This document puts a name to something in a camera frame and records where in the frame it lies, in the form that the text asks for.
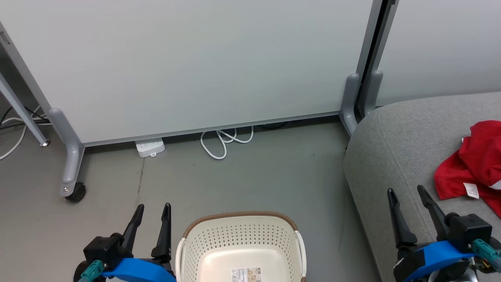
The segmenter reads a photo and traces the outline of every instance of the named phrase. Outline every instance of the power strip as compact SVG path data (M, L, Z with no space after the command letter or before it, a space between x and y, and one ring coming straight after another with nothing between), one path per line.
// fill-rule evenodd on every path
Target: power strip
M150 156L153 158L165 150L165 145L162 138L153 138L136 141L136 148L140 157L145 158Z

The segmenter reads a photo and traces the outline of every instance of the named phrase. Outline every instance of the gray upholstery fabric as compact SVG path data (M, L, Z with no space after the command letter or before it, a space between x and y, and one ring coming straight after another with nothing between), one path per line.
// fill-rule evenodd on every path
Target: gray upholstery fabric
M478 121L501 120L501 92L427 98L391 104L364 118L346 151L344 170L384 282L393 282L397 250L386 190L393 188L401 211L419 242L435 240L428 211L417 185L447 214L475 213L490 223L501 240L501 220L483 202L466 197L440 201L433 175L459 149L461 138ZM500 281L501 275L479 274L481 282Z

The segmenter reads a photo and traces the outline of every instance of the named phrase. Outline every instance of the metal pole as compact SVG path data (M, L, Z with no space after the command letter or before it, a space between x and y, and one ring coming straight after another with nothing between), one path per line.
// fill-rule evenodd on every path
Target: metal pole
M12 88L7 84L7 81L5 78L0 74L0 92L4 95L4 97L7 99L7 101L11 104L12 108L16 110L18 113L19 117L24 121L26 126L30 129L30 131L33 133L35 138L40 142L40 147L45 147L47 146L51 141L42 134L38 126L35 124L33 119L31 118L30 114L24 106L21 104L21 101L19 101L19 98L14 94L14 91Z

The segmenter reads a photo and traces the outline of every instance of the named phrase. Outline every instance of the caster wheel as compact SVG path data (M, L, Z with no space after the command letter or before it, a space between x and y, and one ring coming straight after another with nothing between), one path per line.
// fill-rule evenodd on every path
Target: caster wheel
M85 185L82 182L77 182L73 193L70 196L66 196L65 199L72 203L78 203L84 198L86 192Z

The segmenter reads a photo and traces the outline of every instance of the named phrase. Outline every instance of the concrete floor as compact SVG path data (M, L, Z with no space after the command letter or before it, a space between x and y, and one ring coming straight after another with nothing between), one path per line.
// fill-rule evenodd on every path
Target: concrete floor
M71 281L86 244L123 232L140 203L145 213L133 252L149 257L165 202L173 207L174 250L185 228L202 216L278 211L303 235L309 281L378 281L345 184L348 138L337 117L257 132L248 144L229 144L223 161L205 153L199 135L165 138L166 151L155 158L140 158L134 143L88 148L79 175L88 191L78 204L58 195L66 152L50 126L42 130L52 140L48 147L40 148L28 132L0 161L3 281ZM0 155L19 134L0 131ZM215 138L206 144L222 150Z

